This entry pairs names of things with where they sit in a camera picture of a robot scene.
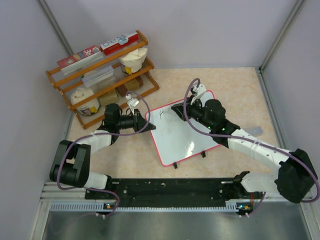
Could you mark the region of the pink framed whiteboard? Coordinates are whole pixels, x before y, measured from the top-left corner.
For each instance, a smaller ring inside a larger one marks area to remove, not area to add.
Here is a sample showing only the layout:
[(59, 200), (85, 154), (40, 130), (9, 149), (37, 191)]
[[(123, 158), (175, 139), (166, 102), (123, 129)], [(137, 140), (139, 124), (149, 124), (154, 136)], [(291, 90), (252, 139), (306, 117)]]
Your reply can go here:
[(156, 126), (156, 130), (150, 133), (160, 162), (165, 167), (219, 146), (210, 136), (192, 129), (173, 110), (162, 112), (182, 101), (180, 99), (165, 104), (145, 114), (145, 118), (150, 119), (149, 122)]

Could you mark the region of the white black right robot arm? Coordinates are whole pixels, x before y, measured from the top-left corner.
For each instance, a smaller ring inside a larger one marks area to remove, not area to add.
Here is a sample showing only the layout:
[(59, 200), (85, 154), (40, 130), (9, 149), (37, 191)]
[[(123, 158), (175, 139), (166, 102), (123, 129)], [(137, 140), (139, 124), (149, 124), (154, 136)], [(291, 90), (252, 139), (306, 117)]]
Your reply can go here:
[(273, 174), (245, 173), (233, 185), (233, 192), (245, 198), (252, 192), (278, 193), (288, 201), (298, 204), (311, 190), (318, 177), (308, 154), (302, 149), (295, 151), (276, 148), (260, 141), (238, 125), (226, 119), (226, 110), (217, 99), (194, 103), (178, 103), (171, 109), (183, 120), (193, 119), (209, 130), (208, 136), (219, 145), (239, 151), (274, 170)]

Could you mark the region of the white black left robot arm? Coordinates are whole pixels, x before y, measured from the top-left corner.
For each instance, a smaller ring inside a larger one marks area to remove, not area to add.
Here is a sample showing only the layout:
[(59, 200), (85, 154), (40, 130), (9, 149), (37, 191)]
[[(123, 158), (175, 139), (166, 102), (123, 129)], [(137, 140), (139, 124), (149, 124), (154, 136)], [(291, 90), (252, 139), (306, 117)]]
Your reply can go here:
[(156, 129), (138, 109), (125, 115), (122, 113), (118, 104), (108, 104), (101, 125), (92, 134), (78, 141), (62, 140), (58, 144), (49, 179), (53, 182), (59, 180), (72, 188), (94, 188), (102, 198), (109, 198), (114, 191), (111, 177), (90, 171), (91, 155), (114, 144), (121, 130), (133, 129), (135, 133), (143, 133)]

